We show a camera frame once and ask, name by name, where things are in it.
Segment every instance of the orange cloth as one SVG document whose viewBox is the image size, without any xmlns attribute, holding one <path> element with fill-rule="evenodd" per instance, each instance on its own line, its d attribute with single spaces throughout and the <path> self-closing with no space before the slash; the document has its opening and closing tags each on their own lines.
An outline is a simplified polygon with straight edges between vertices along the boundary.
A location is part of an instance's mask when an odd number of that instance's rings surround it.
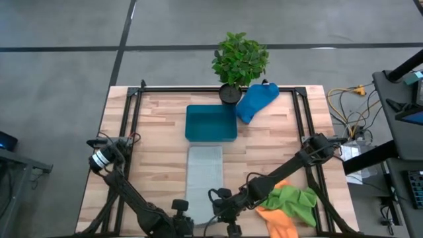
<svg viewBox="0 0 423 238">
<path fill-rule="evenodd" d="M 289 185 L 286 180 L 279 182 L 275 188 L 281 188 Z M 267 229 L 270 238 L 298 238 L 297 228 L 282 210 L 266 210 L 262 207 L 257 207 L 256 211 L 260 216 L 266 220 Z"/>
</svg>

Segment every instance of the black desk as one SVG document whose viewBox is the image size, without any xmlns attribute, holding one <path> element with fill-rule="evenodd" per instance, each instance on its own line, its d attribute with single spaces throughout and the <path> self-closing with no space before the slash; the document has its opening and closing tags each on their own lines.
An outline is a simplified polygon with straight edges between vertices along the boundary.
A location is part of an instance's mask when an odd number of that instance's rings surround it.
<svg viewBox="0 0 423 238">
<path fill-rule="evenodd" d="M 403 171 L 423 170 L 423 162 L 388 159 L 386 163 L 388 164 L 396 193 L 406 199 L 398 198 L 408 233 L 410 237 L 421 238 L 423 237 L 423 210 L 417 210 L 412 207 L 412 198 L 408 195 L 407 187 L 401 173 Z"/>
<path fill-rule="evenodd" d="M 403 82 L 391 83 L 386 80 L 385 74 L 382 72 L 373 74 L 373 82 L 399 157 L 406 160 L 423 161 L 423 126 L 395 120 L 397 113 L 386 103 L 386 99 L 410 103 L 412 88 Z"/>
<path fill-rule="evenodd" d="M 344 162 L 344 171 L 348 175 L 386 161 L 396 193 L 407 199 L 399 198 L 399 204 L 408 232 L 411 237 L 421 238 L 423 237 L 423 210 L 415 210 L 412 207 L 411 198 L 408 195 L 401 173 L 403 171 L 423 170 L 423 126 L 395 120 L 397 113 L 386 103 L 386 99 L 410 103 L 412 88 L 402 81 L 400 83 L 388 81 L 383 72 L 374 73 L 373 82 L 393 140 Z"/>
</svg>

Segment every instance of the potted plant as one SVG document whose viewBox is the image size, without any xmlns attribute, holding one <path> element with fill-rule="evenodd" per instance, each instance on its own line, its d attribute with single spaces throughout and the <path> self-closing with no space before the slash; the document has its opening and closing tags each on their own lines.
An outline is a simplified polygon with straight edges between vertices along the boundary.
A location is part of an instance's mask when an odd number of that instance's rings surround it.
<svg viewBox="0 0 423 238">
<path fill-rule="evenodd" d="M 219 97 L 224 104 L 237 104 L 241 99 L 242 86 L 249 86 L 261 73 L 266 74 L 269 53 L 266 46 L 257 41 L 244 38 L 245 32 L 228 32 L 226 40 L 219 43 L 219 50 L 214 52 L 213 69 L 224 83 L 219 90 Z"/>
</svg>

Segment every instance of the green plant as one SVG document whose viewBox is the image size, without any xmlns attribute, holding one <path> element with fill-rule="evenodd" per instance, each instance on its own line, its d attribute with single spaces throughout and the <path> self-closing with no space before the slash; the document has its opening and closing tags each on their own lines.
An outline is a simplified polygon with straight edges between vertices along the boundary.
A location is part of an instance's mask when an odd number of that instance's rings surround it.
<svg viewBox="0 0 423 238">
<path fill-rule="evenodd" d="M 251 80 L 258 79 L 261 73 L 266 74 L 269 58 L 265 45 L 244 39 L 245 35 L 245 32 L 228 32 L 226 40 L 220 42 L 219 50 L 214 52 L 215 59 L 212 61 L 212 68 L 220 76 L 220 81 L 237 89 L 249 86 Z"/>
</svg>

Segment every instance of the concrete floor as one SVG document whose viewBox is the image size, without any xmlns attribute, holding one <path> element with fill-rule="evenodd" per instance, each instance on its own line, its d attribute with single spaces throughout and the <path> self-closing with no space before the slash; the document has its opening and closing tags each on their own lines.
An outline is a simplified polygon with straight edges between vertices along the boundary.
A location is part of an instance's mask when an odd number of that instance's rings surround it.
<svg viewBox="0 0 423 238">
<path fill-rule="evenodd" d="M 0 48 L 118 46 L 129 5 L 0 0 Z M 422 23 L 411 0 L 139 0 L 127 45 L 216 44 L 228 30 L 267 44 L 407 43 L 423 39 L 416 30 Z M 280 85 L 323 85 L 326 91 L 353 87 L 419 49 L 270 50 L 266 78 Z M 18 153 L 54 164 L 26 196 L 15 237 L 73 233 L 92 152 L 85 141 L 98 131 L 115 59 L 116 52 L 0 53 L 0 130 L 20 139 Z M 216 85 L 212 59 L 207 50 L 125 52 L 117 85 L 141 79 L 148 85 Z M 344 95 L 348 112 L 363 101 Z M 342 126 L 335 130 L 343 132 Z M 375 145 L 391 139 L 383 113 L 371 130 Z M 378 225 L 378 201 L 361 195 L 352 195 L 360 230 L 388 235 Z M 395 236 L 407 237 L 405 227 L 395 227 Z"/>
</svg>

